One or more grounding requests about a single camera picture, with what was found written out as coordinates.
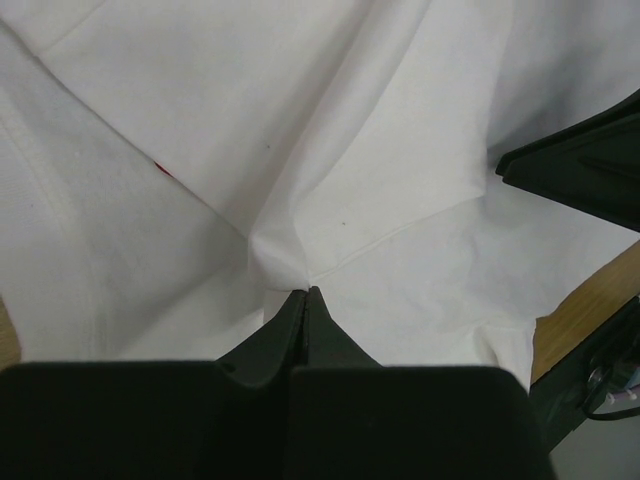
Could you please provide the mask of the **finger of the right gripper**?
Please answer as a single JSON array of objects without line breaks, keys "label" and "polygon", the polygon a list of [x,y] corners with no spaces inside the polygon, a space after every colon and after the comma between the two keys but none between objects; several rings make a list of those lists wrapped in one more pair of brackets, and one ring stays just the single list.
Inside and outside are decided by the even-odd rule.
[{"label": "finger of the right gripper", "polygon": [[512,150],[495,173],[515,188],[639,229],[639,93]]}]

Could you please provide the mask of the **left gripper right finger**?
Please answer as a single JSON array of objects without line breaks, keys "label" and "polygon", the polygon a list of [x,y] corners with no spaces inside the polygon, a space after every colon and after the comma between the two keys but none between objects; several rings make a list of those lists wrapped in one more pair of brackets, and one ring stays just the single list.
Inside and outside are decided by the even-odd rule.
[{"label": "left gripper right finger", "polygon": [[486,366],[383,367],[312,289],[290,377],[291,479],[549,479],[529,397]]}]

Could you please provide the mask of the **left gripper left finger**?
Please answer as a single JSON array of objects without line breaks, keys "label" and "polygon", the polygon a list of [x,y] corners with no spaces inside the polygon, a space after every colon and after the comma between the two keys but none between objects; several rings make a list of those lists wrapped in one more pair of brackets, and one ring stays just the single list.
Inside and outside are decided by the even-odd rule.
[{"label": "left gripper left finger", "polygon": [[1,375],[5,479],[278,479],[305,295],[215,361],[26,363]]}]

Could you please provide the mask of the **white red printed t-shirt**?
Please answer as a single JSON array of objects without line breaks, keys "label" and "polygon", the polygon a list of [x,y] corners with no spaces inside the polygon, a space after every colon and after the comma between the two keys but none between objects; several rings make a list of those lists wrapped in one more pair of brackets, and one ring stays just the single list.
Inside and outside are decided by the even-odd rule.
[{"label": "white red printed t-shirt", "polygon": [[22,358],[213,359],[315,285],[383,364],[529,384],[536,321],[637,235],[495,162],[638,86],[635,1],[5,1]]}]

